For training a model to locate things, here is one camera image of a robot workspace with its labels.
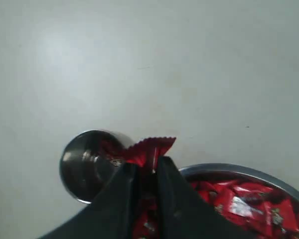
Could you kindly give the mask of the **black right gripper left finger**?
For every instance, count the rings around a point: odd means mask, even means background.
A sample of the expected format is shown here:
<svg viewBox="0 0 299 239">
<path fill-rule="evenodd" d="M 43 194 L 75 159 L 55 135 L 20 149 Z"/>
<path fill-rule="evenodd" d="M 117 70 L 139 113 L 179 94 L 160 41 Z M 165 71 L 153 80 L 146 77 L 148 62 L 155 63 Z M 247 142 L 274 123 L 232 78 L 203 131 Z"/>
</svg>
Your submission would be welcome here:
<svg viewBox="0 0 299 239">
<path fill-rule="evenodd" d="M 139 167 L 125 163 L 76 216 L 43 239 L 131 239 L 141 199 Z"/>
</svg>

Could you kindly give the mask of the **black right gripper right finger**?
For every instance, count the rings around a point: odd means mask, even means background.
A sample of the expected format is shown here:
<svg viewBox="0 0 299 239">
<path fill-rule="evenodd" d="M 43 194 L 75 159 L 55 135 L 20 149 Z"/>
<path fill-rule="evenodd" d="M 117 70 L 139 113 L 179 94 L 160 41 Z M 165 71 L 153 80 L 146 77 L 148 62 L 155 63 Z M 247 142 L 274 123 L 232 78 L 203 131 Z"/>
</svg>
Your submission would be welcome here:
<svg viewBox="0 0 299 239">
<path fill-rule="evenodd" d="M 254 235 L 218 214 L 194 191 L 173 160 L 157 161 L 157 207 L 161 239 L 252 239 Z"/>
</svg>

